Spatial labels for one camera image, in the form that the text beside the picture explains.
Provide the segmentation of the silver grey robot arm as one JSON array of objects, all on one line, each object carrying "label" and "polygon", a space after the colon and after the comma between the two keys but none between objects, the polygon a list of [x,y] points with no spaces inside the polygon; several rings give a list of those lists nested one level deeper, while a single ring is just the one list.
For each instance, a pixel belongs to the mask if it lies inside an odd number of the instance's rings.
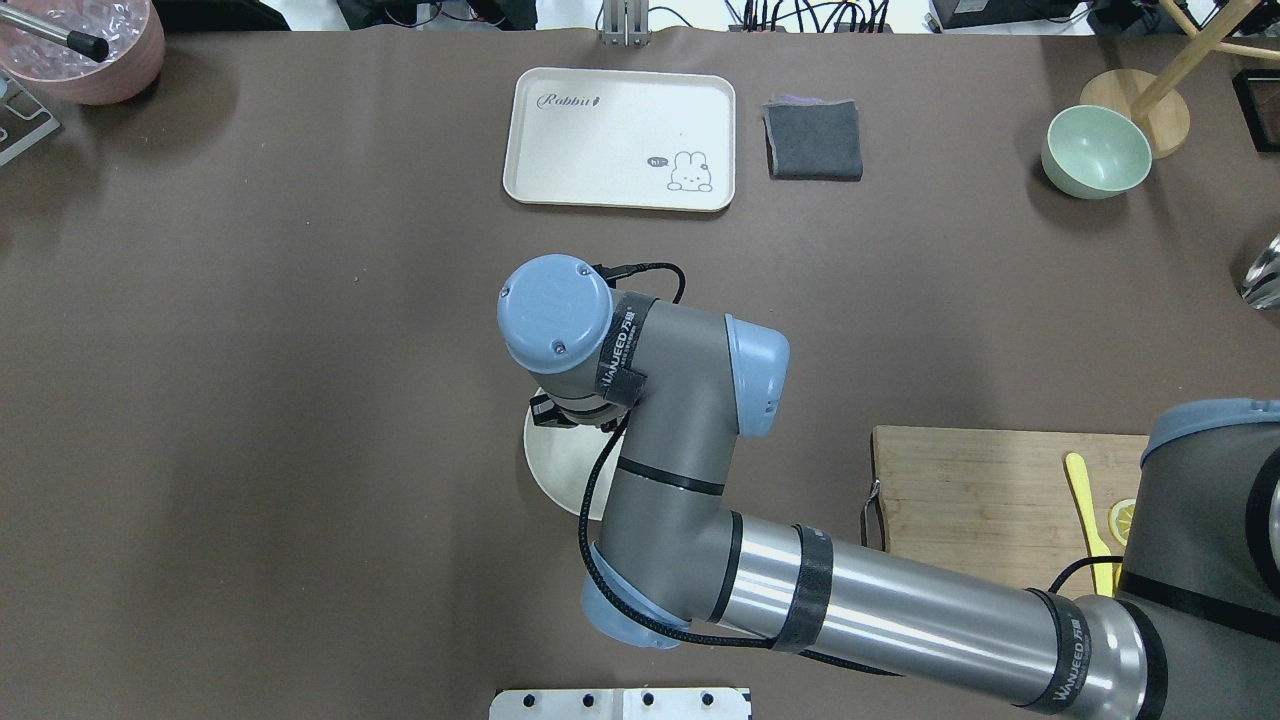
[{"label": "silver grey robot arm", "polygon": [[1111,597],[1014,589],[745,516],[735,445],[772,427],[777,331],[609,286],[568,255],[504,282],[497,322],[558,421],[614,424],[584,611],[640,646],[718,644],[919,676],[1056,719],[1277,716],[1277,402],[1165,413]]}]

